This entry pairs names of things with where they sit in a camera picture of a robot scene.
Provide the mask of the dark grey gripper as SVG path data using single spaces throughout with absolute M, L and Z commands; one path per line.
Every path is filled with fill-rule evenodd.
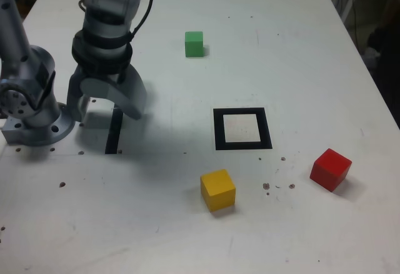
M 76 69 L 67 92 L 67 107 L 74 121 L 84 120 L 90 97 L 112 101 L 125 115 L 139 120 L 144 114 L 147 92 L 133 66 L 122 71 Z

